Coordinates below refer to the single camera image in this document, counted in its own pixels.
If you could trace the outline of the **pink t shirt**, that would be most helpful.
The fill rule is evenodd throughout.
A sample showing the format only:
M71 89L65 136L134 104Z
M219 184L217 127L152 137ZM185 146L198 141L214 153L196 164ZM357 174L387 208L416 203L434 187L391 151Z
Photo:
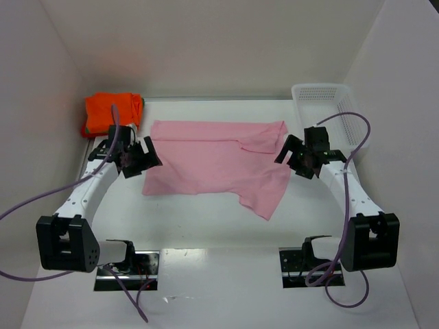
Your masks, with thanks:
M275 163L287 132L284 121L155 121L150 137L162 164L147 171L143 194L234 193L270 220L290 179Z

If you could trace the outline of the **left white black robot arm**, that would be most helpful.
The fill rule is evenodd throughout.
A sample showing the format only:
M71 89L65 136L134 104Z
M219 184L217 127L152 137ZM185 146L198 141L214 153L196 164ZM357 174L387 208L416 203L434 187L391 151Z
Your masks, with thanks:
M134 264L132 241L98 241L91 224L105 194L116 179L141 175L161 166L151 137L139 140L130 126L112 125L108 138L88 155L81 182L51 216L36 223L41 265L46 270L90 273L115 264L129 269Z

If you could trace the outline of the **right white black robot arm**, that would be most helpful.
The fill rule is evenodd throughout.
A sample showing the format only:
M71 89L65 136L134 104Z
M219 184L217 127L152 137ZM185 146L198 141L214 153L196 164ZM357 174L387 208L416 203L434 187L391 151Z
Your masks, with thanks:
M343 267L353 272L395 266L399 219L369 198L348 170L344 154L330 148L327 129L306 128L303 141L290 134L275 162L281 164L289 151L287 166L303 178L320 179L345 212L341 250L336 254Z

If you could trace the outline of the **white perforated plastic basket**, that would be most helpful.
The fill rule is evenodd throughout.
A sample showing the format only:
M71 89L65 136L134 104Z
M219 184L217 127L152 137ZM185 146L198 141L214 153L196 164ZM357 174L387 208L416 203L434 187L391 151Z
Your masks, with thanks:
M296 84L292 86L292 99L303 129L322 122L333 149L350 152L364 139L365 121L351 89L344 84Z

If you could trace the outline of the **aluminium table edge rail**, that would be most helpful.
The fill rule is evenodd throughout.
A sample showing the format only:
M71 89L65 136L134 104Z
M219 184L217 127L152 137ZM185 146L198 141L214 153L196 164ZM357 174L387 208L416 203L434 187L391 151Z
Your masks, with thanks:
M88 162L88 156L89 154L92 152L93 150L93 145L94 145L94 140L93 139L89 139L88 140L88 144L86 147L86 151L85 151L85 155L84 155L84 164L86 165L86 163Z

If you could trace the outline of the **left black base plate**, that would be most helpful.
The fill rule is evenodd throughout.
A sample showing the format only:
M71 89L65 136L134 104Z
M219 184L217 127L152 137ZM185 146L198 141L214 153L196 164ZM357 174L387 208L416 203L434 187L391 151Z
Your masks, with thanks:
M159 251L136 251L134 260L128 263L110 263L110 269L117 274L128 291L138 291L144 284L146 291L156 291L158 286ZM94 291L122 291L110 271L99 267L95 277Z

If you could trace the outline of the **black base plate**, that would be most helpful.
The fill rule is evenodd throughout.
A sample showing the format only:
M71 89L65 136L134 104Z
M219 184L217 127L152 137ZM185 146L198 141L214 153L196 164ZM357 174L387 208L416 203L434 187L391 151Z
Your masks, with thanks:
M158 286L159 251L136 251L134 260L128 263L110 263L110 269L117 274L128 291L138 291L144 284L146 291L156 291ZM94 291L122 291L110 271L99 267L95 277Z
M284 289L307 288L305 278L309 271L320 264L329 262L329 260L322 260L313 256L305 260L305 252L301 247L280 248L279 258ZM324 271L325 269L315 272L311 281L317 280ZM329 283L330 287L345 286L341 264L337 264L331 278L333 279Z

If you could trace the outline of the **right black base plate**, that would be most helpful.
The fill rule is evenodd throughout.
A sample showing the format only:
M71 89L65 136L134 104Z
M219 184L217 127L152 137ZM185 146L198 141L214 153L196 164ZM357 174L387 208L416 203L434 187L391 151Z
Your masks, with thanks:
M322 260L313 256L305 260L305 252L301 247L280 248L279 258L284 289L307 288L305 278L309 271L320 264L329 262L329 260ZM315 272L311 281L317 280L324 271L325 269ZM330 287L345 286L341 264L337 264L331 278L333 279L329 283Z

